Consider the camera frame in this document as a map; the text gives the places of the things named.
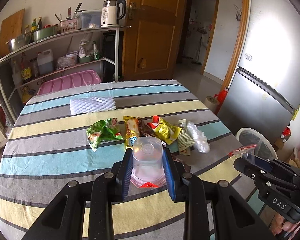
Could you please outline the person's right hand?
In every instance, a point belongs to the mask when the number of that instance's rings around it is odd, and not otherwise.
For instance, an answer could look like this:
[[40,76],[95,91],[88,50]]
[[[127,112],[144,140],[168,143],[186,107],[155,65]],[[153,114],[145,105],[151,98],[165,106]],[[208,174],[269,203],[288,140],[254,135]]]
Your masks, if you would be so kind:
[[277,235],[282,231],[291,232],[296,228],[296,226],[297,224],[292,224],[285,220],[280,214],[276,213],[271,222],[270,230],[273,235]]

